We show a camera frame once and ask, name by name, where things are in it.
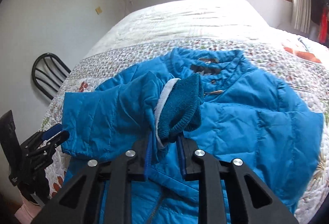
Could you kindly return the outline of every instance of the mattress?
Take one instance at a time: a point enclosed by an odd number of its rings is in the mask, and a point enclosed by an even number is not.
[[[177,46],[243,49],[254,65],[286,80],[312,111],[324,113],[319,165],[295,212],[300,223],[308,223],[329,192],[329,51],[306,38],[269,27],[245,0],[177,1],[131,13],[73,69],[51,102],[42,129],[61,122],[65,92],[93,91],[121,70]],[[59,189],[70,157],[58,147],[53,160],[46,169],[50,195]]]

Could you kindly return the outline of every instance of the quilted jacket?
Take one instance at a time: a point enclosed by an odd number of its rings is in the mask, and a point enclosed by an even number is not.
[[[112,160],[129,150],[145,135],[145,127],[154,128],[149,108],[155,107],[166,82],[186,78],[198,72],[196,67],[204,70],[205,93],[224,92],[205,96],[201,126],[184,136],[220,160],[242,159],[294,212],[317,166],[323,115],[310,112],[291,87],[251,65],[239,50],[176,48],[122,71],[92,94],[67,93],[63,126],[70,138],[62,149],[73,156],[67,175],[76,173],[81,159]],[[123,93],[133,82],[138,82],[134,91]],[[126,104],[118,103],[118,95],[126,98]],[[122,108],[128,117],[113,117]],[[225,190],[224,199],[230,221]],[[152,165],[149,181],[133,182],[132,214],[135,224],[197,223],[198,183],[182,180],[175,144]]]

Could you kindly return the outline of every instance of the black metal chair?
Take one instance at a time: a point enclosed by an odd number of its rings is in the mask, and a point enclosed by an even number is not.
[[[32,67],[32,80],[34,85],[49,99],[53,99],[54,96],[50,92],[55,94],[59,91],[61,84],[71,73],[71,70],[63,63],[60,58],[53,53],[44,53],[40,55],[34,62]]]

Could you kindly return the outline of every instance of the silver screw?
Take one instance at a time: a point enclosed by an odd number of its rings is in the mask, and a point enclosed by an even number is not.
[[[91,159],[88,161],[88,166],[90,166],[90,167],[95,167],[95,166],[97,166],[97,164],[98,164],[98,162],[95,159]]]
[[[204,156],[205,155],[205,152],[204,152],[204,150],[196,150],[195,152],[194,152],[194,154],[196,155],[196,156]]]
[[[243,161],[240,158],[236,158],[233,160],[233,164],[241,166],[243,164]]]
[[[126,152],[126,156],[128,156],[128,157],[133,157],[133,156],[135,156],[135,154],[136,154],[136,152],[134,150],[128,150]]]

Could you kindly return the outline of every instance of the red object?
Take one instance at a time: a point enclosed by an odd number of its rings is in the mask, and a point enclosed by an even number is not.
[[[327,9],[327,7],[324,7],[323,13],[322,13],[321,24],[320,24],[320,32],[319,32],[319,42],[320,43],[325,43],[325,41],[327,39],[327,30],[328,30],[327,13],[328,13],[328,9]]]

